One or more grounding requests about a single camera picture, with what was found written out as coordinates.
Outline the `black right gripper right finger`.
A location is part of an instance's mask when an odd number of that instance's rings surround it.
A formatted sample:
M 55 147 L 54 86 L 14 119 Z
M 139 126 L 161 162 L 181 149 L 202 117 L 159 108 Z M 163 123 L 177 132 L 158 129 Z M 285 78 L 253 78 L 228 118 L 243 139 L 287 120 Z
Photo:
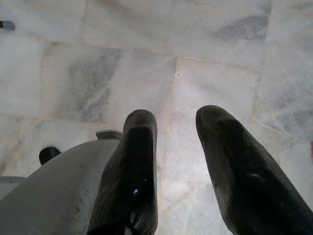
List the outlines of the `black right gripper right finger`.
M 222 219 L 234 235 L 312 234 L 311 209 L 234 116 L 219 106 L 203 106 L 196 128 Z

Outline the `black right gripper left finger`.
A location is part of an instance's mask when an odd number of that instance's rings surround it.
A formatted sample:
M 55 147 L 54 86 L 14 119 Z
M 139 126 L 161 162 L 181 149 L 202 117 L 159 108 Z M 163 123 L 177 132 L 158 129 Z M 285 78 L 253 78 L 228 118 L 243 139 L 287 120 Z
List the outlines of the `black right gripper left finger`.
M 89 235 L 153 235 L 157 229 L 157 122 L 143 109 L 130 113 L 106 164 Z

